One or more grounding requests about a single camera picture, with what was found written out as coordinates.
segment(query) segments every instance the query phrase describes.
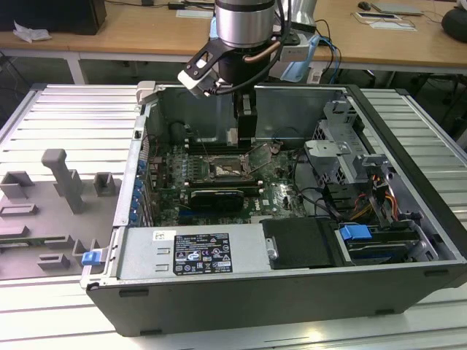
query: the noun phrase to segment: computer mouse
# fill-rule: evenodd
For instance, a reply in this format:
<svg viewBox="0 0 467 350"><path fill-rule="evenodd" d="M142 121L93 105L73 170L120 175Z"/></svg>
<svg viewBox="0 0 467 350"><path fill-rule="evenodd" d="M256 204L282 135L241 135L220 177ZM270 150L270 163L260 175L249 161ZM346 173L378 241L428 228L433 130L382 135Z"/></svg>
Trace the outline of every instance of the computer mouse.
<svg viewBox="0 0 467 350"><path fill-rule="evenodd" d="M371 9L371 6L368 2L366 1L360 1L358 3L358 7L360 7L361 9L365 10L365 11L369 11Z"/></svg>

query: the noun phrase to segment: copper pipe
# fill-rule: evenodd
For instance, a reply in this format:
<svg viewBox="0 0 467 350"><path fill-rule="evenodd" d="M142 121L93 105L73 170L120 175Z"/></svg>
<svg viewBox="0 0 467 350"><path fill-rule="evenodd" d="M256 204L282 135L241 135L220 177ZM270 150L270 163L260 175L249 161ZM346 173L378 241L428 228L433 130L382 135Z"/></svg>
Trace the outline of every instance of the copper pipe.
<svg viewBox="0 0 467 350"><path fill-rule="evenodd" d="M244 56L243 57L243 61L245 63L256 63L258 61L261 61L262 59L264 59L266 56L269 56L270 54L272 54L274 51L276 51L280 46L280 41L276 41L275 43L273 43L270 47L268 47L267 49L265 49L264 51L258 53L257 55L255 56Z"/></svg>

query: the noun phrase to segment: wooden desk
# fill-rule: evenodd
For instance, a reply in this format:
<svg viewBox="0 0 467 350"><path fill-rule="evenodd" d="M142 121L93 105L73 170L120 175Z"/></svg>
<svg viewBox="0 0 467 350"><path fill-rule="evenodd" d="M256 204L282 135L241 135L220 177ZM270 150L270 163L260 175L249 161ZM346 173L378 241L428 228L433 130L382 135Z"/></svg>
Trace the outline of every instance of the wooden desk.
<svg viewBox="0 0 467 350"><path fill-rule="evenodd" d="M467 71L467 44L444 33L440 23L427 17L402 16L415 24L417 31L376 29L359 23L351 13L361 11L359 0L318 0L315 20L326 19L331 27L333 42L342 52L342 68L375 69L386 66L399 71L430 71L436 68ZM411 4L422 11L435 11L443 16L455 4L430 0L387 0L391 3ZM441 21L442 17L426 13ZM324 23L318 23L322 35L327 35ZM328 61L328 48L320 47L314 54L316 61Z"/></svg>
<svg viewBox="0 0 467 350"><path fill-rule="evenodd" d="M127 0L135 4L139 0ZM408 16L417 31L375 29L359 23L352 12L359 0L317 0L314 18L326 19L333 42L342 52L341 68L385 71L418 71L467 74L467 44L447 36L441 24L427 17ZM453 3L430 0L388 0L410 3L423 11L444 15ZM166 0L157 0L164 4ZM51 33L44 42L24 42L10 32L0 32L0 50L6 55L63 58L75 83L85 84L81 59L186 62L206 43L207 19L176 17L167 8L132 7L106 3L107 19L95 36ZM441 20L433 13L433 19ZM324 23L318 23L327 35ZM317 66L327 65L329 49L319 47Z"/></svg>
<svg viewBox="0 0 467 350"><path fill-rule="evenodd" d="M140 0L126 2L141 4ZM0 32L0 50L11 56L63 58L75 84L85 84L81 59L186 62L209 36L209 19L177 17L176 11L166 7L106 3L106 9L107 18L97 35L52 32L51 40L29 44L12 32Z"/></svg>

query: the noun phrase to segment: warning label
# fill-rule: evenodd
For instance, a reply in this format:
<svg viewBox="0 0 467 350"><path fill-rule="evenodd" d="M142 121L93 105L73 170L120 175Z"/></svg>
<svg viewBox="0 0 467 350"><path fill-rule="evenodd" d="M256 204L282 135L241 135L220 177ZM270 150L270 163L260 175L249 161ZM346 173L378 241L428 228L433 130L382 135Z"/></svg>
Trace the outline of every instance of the warning label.
<svg viewBox="0 0 467 350"><path fill-rule="evenodd" d="M175 236L174 273L176 275L232 271L228 233Z"/></svg>

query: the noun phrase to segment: motherboard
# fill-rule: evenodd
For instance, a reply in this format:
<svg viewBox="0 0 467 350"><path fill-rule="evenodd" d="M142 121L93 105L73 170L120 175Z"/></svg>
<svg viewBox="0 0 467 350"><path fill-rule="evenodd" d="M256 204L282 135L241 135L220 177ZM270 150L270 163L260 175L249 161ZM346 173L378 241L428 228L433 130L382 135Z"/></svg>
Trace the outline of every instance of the motherboard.
<svg viewBox="0 0 467 350"><path fill-rule="evenodd" d="M158 145L150 158L151 204L156 226L258 223L305 217L293 188L294 150L254 145L244 154L191 152Z"/></svg>

